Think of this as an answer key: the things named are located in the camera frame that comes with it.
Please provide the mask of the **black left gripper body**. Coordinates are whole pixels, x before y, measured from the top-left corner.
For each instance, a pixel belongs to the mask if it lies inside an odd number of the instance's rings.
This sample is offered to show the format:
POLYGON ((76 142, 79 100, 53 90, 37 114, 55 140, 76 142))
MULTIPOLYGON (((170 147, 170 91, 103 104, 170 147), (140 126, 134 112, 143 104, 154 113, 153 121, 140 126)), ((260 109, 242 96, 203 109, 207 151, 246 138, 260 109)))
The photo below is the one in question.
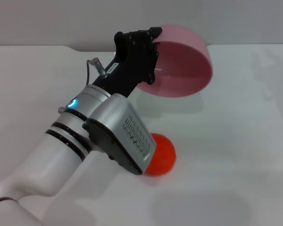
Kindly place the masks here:
POLYGON ((92 83, 109 94, 129 96, 135 87, 155 81, 153 69, 154 41, 147 38, 147 30, 117 32, 114 36, 116 54, 106 67, 106 75, 100 75, 92 83))

